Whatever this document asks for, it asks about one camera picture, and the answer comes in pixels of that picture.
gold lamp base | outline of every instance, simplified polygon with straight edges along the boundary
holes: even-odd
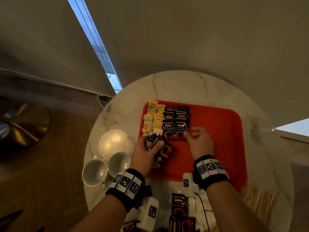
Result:
[[[45,135],[49,111],[42,105],[27,103],[0,116],[0,152],[27,149]]]

red tray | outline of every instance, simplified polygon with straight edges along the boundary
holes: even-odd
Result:
[[[203,126],[214,141],[214,157],[220,161],[230,177],[231,185],[240,190],[247,183],[247,166],[243,143],[243,129],[239,115],[230,109],[200,105],[159,101],[168,107],[178,105],[191,109],[189,133],[192,127]],[[138,139],[142,136],[143,116],[147,113],[145,104],[141,118]],[[193,158],[187,141],[170,141],[175,148],[173,155],[162,167],[152,169],[149,177],[182,182],[184,173],[193,171]]]

wristband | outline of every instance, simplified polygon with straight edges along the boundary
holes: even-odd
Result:
[[[143,175],[135,169],[127,169],[117,174],[105,195],[114,195],[129,212],[133,207],[140,205],[144,188]]]
[[[215,183],[228,181],[229,176],[217,160],[212,155],[201,156],[193,163],[193,182],[204,190]]]

round table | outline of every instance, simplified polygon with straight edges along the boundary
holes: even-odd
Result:
[[[149,100],[232,109],[242,120],[248,184],[277,195],[270,223],[273,231],[288,231],[294,202],[293,177],[287,152],[264,112],[243,92],[216,77],[192,71],[165,71],[141,78],[119,92],[99,115],[91,131],[84,165],[94,155],[108,161],[116,152],[132,154],[143,106]],[[182,182],[147,178],[160,207],[156,228],[168,227],[171,193]],[[88,209],[105,196],[106,188],[84,185]],[[133,209],[127,220],[134,219]]]

ceramic cup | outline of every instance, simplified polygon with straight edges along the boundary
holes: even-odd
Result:
[[[130,167],[131,157],[125,152],[117,152],[111,156],[108,162],[108,171],[112,177]]]
[[[83,169],[82,178],[87,186],[95,187],[103,183],[108,174],[108,167],[104,160],[90,160]]]

